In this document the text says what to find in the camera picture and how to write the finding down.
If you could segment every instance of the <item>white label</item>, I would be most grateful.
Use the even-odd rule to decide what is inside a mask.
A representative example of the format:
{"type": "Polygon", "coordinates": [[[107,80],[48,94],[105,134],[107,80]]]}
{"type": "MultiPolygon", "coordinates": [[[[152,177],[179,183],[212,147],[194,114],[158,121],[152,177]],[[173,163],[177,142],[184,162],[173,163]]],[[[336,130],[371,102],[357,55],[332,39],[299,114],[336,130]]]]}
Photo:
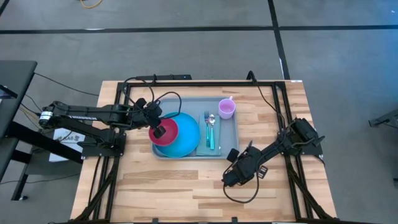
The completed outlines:
{"type": "Polygon", "coordinates": [[[51,118],[51,116],[47,116],[47,115],[40,116],[40,119],[50,119],[50,118],[51,118]]]}
{"type": "MultiPolygon", "coordinates": [[[[56,139],[62,140],[63,139],[61,144],[66,145],[78,152],[81,152],[83,150],[83,148],[80,147],[77,143],[84,141],[85,136],[80,133],[76,133],[76,132],[71,133],[69,130],[67,130],[65,128],[58,128],[54,132],[53,139],[54,140],[56,140],[56,139]]],[[[66,158],[57,156],[52,153],[50,154],[50,158],[49,158],[50,162],[59,162],[59,161],[66,161],[66,160],[67,160],[66,158]]]]}
{"type": "Polygon", "coordinates": [[[73,119],[85,119],[85,120],[90,120],[90,121],[96,121],[96,118],[92,118],[92,117],[84,117],[84,116],[68,116],[69,118],[73,118],[73,119]]]}
{"type": "Polygon", "coordinates": [[[51,111],[43,111],[42,115],[52,116],[52,112],[51,111]]]}

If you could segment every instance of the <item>red cup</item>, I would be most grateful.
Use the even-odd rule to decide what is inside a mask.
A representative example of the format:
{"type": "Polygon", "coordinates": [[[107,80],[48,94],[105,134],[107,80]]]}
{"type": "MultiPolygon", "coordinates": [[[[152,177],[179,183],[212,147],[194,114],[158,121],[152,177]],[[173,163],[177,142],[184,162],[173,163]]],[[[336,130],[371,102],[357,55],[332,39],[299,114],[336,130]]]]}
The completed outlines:
{"type": "Polygon", "coordinates": [[[163,128],[166,130],[163,136],[158,139],[155,138],[155,130],[153,128],[150,128],[148,132],[149,139],[157,146],[168,146],[169,144],[172,144],[178,136],[177,123],[173,119],[168,118],[163,119],[160,122],[160,125],[163,126],[163,128]]]}

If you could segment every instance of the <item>wooden table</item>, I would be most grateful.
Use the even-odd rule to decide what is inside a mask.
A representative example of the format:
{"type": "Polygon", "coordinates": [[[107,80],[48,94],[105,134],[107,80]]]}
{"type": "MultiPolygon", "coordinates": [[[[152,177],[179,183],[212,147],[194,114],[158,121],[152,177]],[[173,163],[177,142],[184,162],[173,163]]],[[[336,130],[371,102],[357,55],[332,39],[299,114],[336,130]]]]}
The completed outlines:
{"type": "MultiPolygon", "coordinates": [[[[98,106],[114,103],[117,83],[103,82],[98,106]]],[[[293,117],[306,118],[312,123],[303,83],[286,81],[286,87],[293,117]]],[[[271,88],[263,86],[261,90],[273,105],[271,88]]],[[[250,140],[259,149],[275,141],[279,130],[275,112],[264,102],[256,87],[154,87],[156,98],[166,91],[176,91],[181,96],[232,95],[237,104],[240,150],[244,150],[250,140]]],[[[133,100],[150,99],[150,91],[146,87],[134,87],[131,97],[133,100]]],[[[94,125],[106,127],[102,123],[94,125]]],[[[257,198],[251,203],[240,204],[228,200],[223,194],[221,178],[229,166],[227,160],[158,160],[151,153],[147,132],[147,129],[127,132],[126,150],[119,164],[112,222],[151,222],[152,218],[159,218],[160,222],[230,222],[231,217],[238,217],[240,222],[295,220],[282,156],[266,163],[269,171],[261,180],[257,198]]],[[[309,191],[327,213],[335,216],[323,164],[314,156],[302,156],[302,160],[309,191]]],[[[88,203],[96,161],[95,157],[84,161],[71,218],[78,216],[88,203]]],[[[232,197],[244,200],[252,197],[255,188],[256,181],[252,180],[227,191],[232,197]]],[[[297,192],[301,214],[305,217],[302,194],[299,189],[297,192]]],[[[101,204],[100,218],[104,217],[107,195],[105,193],[101,204]]]]}

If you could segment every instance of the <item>black cable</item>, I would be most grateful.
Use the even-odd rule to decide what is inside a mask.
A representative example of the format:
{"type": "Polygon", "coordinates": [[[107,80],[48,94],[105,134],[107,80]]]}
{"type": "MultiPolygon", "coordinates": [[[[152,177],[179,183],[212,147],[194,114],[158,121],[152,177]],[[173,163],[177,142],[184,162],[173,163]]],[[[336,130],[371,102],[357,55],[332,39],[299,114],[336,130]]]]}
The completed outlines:
{"type": "Polygon", "coordinates": [[[129,99],[129,101],[130,101],[133,105],[136,104],[136,102],[134,102],[134,100],[132,100],[132,99],[130,98],[130,96],[127,95],[127,91],[126,91],[127,82],[128,82],[129,80],[133,80],[133,79],[134,79],[134,80],[142,81],[143,83],[145,83],[145,84],[148,86],[150,92],[152,93],[152,102],[154,102],[154,100],[155,100],[155,94],[154,94],[154,91],[153,91],[152,87],[150,87],[150,84],[147,83],[145,80],[141,80],[141,79],[139,79],[139,78],[137,78],[137,77],[130,77],[130,78],[126,79],[126,80],[123,82],[123,89],[122,89],[122,91],[123,91],[124,96],[126,96],[126,97],[129,99]]]}
{"type": "Polygon", "coordinates": [[[101,157],[98,157],[97,164],[95,165],[95,170],[94,170],[93,183],[91,183],[90,196],[88,197],[88,203],[90,203],[91,196],[93,195],[95,177],[97,176],[97,170],[98,170],[98,165],[100,164],[100,160],[101,160],[101,157]]]}
{"type": "Polygon", "coordinates": [[[42,109],[40,109],[40,107],[39,107],[39,106],[37,106],[37,104],[36,104],[35,100],[33,100],[33,98],[32,98],[32,97],[30,97],[28,94],[25,94],[25,96],[26,96],[26,97],[28,97],[29,99],[31,99],[31,100],[32,100],[32,102],[33,102],[33,104],[36,106],[36,108],[37,108],[37,109],[39,109],[39,111],[40,111],[40,112],[42,112],[42,109]]]}
{"type": "Polygon", "coordinates": [[[163,96],[165,96],[165,95],[167,95],[167,94],[170,94],[170,93],[174,93],[174,94],[176,94],[177,96],[178,96],[178,98],[180,99],[180,106],[178,107],[178,113],[177,114],[175,114],[175,115],[172,115],[172,116],[169,116],[169,117],[161,117],[161,119],[169,119],[169,118],[174,118],[174,117],[176,117],[176,116],[178,116],[178,115],[180,115],[180,112],[181,112],[181,106],[182,106],[182,100],[181,100],[181,96],[178,94],[178,93],[176,93],[176,92],[174,92],[174,91],[168,91],[167,93],[165,93],[165,94],[163,94],[162,96],[160,96],[160,97],[158,97],[156,100],[155,100],[155,102],[158,102],[158,101],[160,101],[160,99],[163,97],[163,96]]]}
{"type": "Polygon", "coordinates": [[[63,137],[61,140],[59,140],[59,142],[62,142],[63,140],[65,140],[67,137],[69,137],[69,135],[71,135],[73,131],[70,131],[69,134],[67,134],[65,137],[63,137]]]}
{"type": "MultiPolygon", "coordinates": [[[[233,162],[231,165],[229,165],[229,167],[224,171],[223,176],[224,176],[226,173],[228,173],[229,168],[231,168],[232,165],[235,164],[235,162],[233,162]]],[[[260,189],[260,179],[259,179],[259,169],[258,169],[258,168],[257,168],[257,170],[256,170],[256,180],[257,180],[257,181],[256,181],[256,182],[257,182],[256,191],[254,192],[254,195],[253,195],[249,200],[247,200],[247,201],[241,201],[241,200],[236,200],[236,199],[231,198],[231,197],[226,193],[226,191],[225,191],[226,185],[224,184],[224,185],[223,185],[223,192],[224,192],[225,197],[227,197],[228,199],[230,199],[230,200],[233,201],[233,202],[238,202],[238,203],[249,203],[249,202],[253,201],[253,200],[257,197],[257,194],[259,193],[259,189],[260,189]]]]}
{"type": "Polygon", "coordinates": [[[35,74],[38,75],[38,76],[40,76],[40,77],[46,78],[46,79],[48,79],[48,80],[50,80],[50,81],[52,81],[52,82],[55,82],[56,84],[59,84],[59,85],[64,86],[64,87],[66,87],[66,88],[69,88],[69,89],[71,89],[71,90],[75,90],[75,91],[78,91],[78,92],[80,92],[80,93],[84,93],[84,94],[91,95],[91,96],[99,96],[98,94],[87,93],[87,92],[85,92],[85,91],[77,90],[77,89],[72,88],[72,87],[70,87],[70,86],[64,85],[64,84],[62,84],[62,83],[60,83],[60,82],[57,82],[57,81],[55,81],[55,80],[53,80],[53,79],[51,79],[51,78],[49,78],[49,77],[45,77],[44,75],[41,75],[41,74],[39,74],[39,73],[36,73],[36,72],[35,72],[35,74]]]}
{"type": "Polygon", "coordinates": [[[264,95],[262,94],[262,91],[260,89],[260,86],[257,85],[257,88],[260,91],[261,97],[262,99],[277,113],[278,116],[280,116],[282,118],[282,126],[285,128],[285,118],[283,117],[283,115],[281,115],[280,113],[278,113],[278,111],[276,111],[276,109],[266,100],[266,98],[264,97],[264,95]]]}
{"type": "MultiPolygon", "coordinates": [[[[69,175],[69,176],[66,176],[66,177],[60,177],[60,178],[56,178],[56,179],[51,179],[51,180],[38,180],[38,181],[26,182],[26,183],[27,183],[27,184],[35,184],[35,183],[39,183],[39,182],[50,182],[50,181],[61,180],[61,179],[69,178],[69,177],[74,177],[74,176],[76,176],[76,175],[80,175],[80,173],[79,173],[79,174],[69,175]]],[[[2,185],[2,184],[8,184],[8,183],[13,183],[13,182],[19,182],[19,180],[6,181],[6,182],[3,182],[3,183],[0,183],[0,185],[2,185]]]]}

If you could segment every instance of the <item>silver fork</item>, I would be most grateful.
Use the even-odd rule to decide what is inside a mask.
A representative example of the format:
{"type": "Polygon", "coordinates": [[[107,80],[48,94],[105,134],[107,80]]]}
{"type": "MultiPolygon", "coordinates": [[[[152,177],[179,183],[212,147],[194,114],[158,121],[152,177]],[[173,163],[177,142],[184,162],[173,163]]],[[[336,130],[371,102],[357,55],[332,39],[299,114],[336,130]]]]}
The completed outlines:
{"type": "Polygon", "coordinates": [[[205,111],[205,121],[206,121],[206,146],[210,147],[210,139],[209,139],[209,111],[205,111]]]}

